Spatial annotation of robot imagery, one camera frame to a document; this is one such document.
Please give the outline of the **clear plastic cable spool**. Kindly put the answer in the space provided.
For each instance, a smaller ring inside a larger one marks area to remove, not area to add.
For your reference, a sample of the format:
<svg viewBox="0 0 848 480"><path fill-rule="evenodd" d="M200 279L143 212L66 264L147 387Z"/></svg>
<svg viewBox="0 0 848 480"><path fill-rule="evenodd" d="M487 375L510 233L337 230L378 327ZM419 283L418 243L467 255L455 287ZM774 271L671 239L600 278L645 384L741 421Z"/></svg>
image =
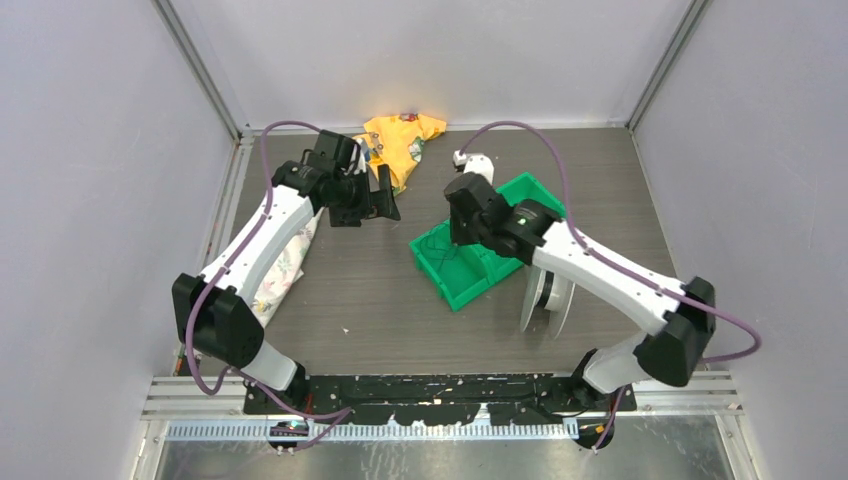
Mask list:
<svg viewBox="0 0 848 480"><path fill-rule="evenodd" d="M547 334L556 339L561 335L568 317L576 285L572 280L552 271L531 266L522 301L519 330L525 332L536 310L549 313Z"/></svg>

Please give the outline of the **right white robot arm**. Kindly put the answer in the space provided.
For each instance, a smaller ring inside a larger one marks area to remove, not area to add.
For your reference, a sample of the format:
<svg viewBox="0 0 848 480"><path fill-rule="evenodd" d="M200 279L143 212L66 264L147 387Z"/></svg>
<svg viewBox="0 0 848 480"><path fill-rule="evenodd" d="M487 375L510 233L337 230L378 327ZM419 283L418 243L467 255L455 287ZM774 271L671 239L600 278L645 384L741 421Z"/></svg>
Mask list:
<svg viewBox="0 0 848 480"><path fill-rule="evenodd" d="M615 390L653 379L686 386L716 330L715 288L694 277L664 276L616 254L532 200L510 204L478 173L444 190L451 239L550 272L589 291L630 318L640 333L588 352L572 375L571 397L596 410Z"/></svg>

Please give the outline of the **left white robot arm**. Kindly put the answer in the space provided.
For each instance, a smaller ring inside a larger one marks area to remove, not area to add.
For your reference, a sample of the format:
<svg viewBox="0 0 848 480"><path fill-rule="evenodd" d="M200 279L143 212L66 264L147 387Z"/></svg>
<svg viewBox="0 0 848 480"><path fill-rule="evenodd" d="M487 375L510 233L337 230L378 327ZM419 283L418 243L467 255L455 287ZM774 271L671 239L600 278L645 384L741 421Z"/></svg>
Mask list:
<svg viewBox="0 0 848 480"><path fill-rule="evenodd" d="M265 339L251 309L264 277L285 247L321 212L334 227L401 218L390 172L378 168L370 186L370 155L361 139L321 130L312 148L266 174L266 195L249 223L197 275L181 274L172 286L176 330L187 353L200 352L269 387L280 412L298 412L307 398L301 364Z"/></svg>

